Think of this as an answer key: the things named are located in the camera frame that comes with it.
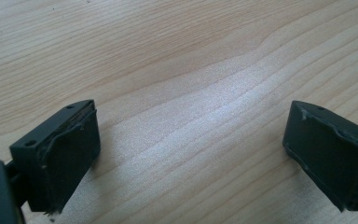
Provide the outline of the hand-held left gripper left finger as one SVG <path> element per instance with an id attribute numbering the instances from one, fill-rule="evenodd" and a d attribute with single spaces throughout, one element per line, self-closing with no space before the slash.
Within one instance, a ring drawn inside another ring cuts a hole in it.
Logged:
<path id="1" fill-rule="evenodd" d="M 34 212 L 61 212 L 101 151 L 92 100 L 67 105 L 10 147 Z"/>

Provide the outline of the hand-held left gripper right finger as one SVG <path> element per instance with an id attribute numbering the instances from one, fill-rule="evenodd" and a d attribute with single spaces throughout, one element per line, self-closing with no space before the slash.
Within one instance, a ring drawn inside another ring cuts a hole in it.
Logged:
<path id="1" fill-rule="evenodd" d="M 282 144 L 339 211 L 358 211 L 358 125 L 318 105 L 291 103 Z"/>

